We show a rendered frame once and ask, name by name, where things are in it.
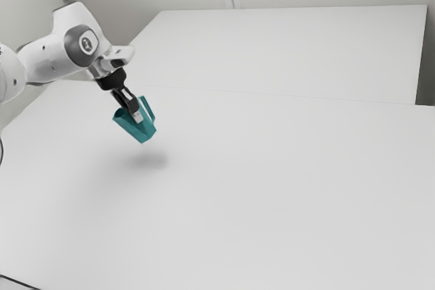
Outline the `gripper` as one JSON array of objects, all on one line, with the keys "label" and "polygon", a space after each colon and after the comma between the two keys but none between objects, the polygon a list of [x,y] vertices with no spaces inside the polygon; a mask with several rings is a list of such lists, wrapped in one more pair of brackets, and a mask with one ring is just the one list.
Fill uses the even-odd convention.
[{"label": "gripper", "polygon": [[137,97],[125,87],[125,81],[126,72],[123,68],[118,68],[113,73],[95,80],[100,89],[104,91],[111,90],[111,95],[119,106],[128,112],[136,123],[141,123],[143,116],[140,113],[139,102]]}]

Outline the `teal faceted mug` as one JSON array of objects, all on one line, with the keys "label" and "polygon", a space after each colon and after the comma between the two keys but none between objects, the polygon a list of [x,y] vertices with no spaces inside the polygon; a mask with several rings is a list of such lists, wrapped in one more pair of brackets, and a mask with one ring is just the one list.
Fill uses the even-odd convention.
[{"label": "teal faceted mug", "polygon": [[139,114],[143,118],[141,122],[137,123],[133,119],[133,116],[123,108],[116,110],[112,120],[134,139],[140,143],[144,143],[150,140],[156,133],[156,127],[154,125],[155,115],[144,96],[140,96],[138,102]]}]

